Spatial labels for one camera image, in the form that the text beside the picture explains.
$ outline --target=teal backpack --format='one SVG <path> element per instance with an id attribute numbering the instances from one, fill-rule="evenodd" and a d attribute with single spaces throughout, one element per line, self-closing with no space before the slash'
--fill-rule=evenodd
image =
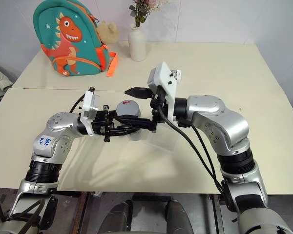
<path id="1" fill-rule="evenodd" d="M 34 27 L 42 50 L 62 75 L 113 76 L 118 59 L 108 52 L 98 32 L 97 19 L 77 0 L 46 0 L 35 10 Z"/>

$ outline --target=handwritten label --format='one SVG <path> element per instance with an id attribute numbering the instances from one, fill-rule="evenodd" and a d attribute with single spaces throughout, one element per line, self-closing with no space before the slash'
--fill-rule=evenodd
<path id="1" fill-rule="evenodd" d="M 42 135 L 38 138 L 38 146 L 37 148 L 40 150 L 44 150 L 51 146 L 54 137 Z"/>

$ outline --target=dinosaur teeth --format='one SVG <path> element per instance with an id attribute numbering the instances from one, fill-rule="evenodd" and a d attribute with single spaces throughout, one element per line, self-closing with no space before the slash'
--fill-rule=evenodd
<path id="1" fill-rule="evenodd" d="M 71 39 L 71 40 L 78 40 L 79 39 L 79 37 L 73 37 L 73 36 L 71 36 L 69 34 L 66 34 L 66 37 Z"/>

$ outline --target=orange dinosaur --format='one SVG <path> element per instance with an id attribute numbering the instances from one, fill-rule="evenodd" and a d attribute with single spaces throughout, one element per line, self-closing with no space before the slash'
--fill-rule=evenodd
<path id="1" fill-rule="evenodd" d="M 60 41 L 56 41 L 54 47 L 52 46 L 51 49 L 46 48 L 43 44 L 41 45 L 42 50 L 44 53 L 50 58 L 52 57 L 59 57 L 59 56 L 70 56 L 76 57 L 76 52 L 79 49 L 72 44 L 72 42 L 79 42 L 81 41 L 83 35 L 80 29 L 74 24 L 70 17 L 66 17 L 60 12 L 60 19 L 56 18 L 58 26 L 56 29 L 59 32 L 56 32 L 55 35 L 60 38 Z M 70 65 L 71 72 L 75 74 L 79 74 L 76 71 L 76 61 L 69 60 L 69 59 L 59 59 L 56 62 L 57 70 L 59 73 L 68 76 L 69 71 L 65 70 L 64 67 L 66 65 Z"/>

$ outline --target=white vase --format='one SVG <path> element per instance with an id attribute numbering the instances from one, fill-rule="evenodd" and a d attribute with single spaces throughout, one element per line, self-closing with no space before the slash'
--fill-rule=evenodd
<path id="1" fill-rule="evenodd" d="M 136 27 L 135 24 L 131 24 L 131 31 L 128 34 L 130 57 L 136 62 L 140 62 L 146 59 L 146 39 L 143 32 L 140 31 L 140 27 Z"/>

